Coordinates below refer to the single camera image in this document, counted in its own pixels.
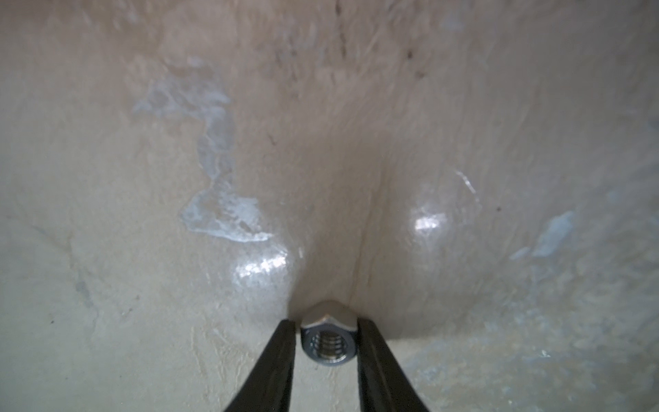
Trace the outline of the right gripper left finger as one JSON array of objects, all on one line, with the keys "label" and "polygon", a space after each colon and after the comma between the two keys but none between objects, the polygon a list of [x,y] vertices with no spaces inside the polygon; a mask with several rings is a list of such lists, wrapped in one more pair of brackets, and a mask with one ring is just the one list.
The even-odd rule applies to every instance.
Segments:
[{"label": "right gripper left finger", "polygon": [[295,337],[295,322],[282,320],[225,411],[289,411]]}]

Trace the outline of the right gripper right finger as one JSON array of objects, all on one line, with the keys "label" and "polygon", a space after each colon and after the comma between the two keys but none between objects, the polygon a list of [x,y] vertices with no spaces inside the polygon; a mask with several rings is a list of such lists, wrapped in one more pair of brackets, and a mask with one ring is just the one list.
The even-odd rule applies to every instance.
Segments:
[{"label": "right gripper right finger", "polygon": [[376,324],[358,319],[358,382],[361,411],[428,411]]}]

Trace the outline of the steel nut floor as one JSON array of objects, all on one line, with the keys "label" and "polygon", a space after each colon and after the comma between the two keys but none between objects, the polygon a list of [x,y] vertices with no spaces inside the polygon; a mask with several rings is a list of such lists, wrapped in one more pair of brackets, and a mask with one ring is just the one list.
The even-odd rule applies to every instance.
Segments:
[{"label": "steel nut floor", "polygon": [[300,340],[307,356],[334,367],[357,356],[358,318],[345,305],[326,300],[307,310],[300,323]]}]

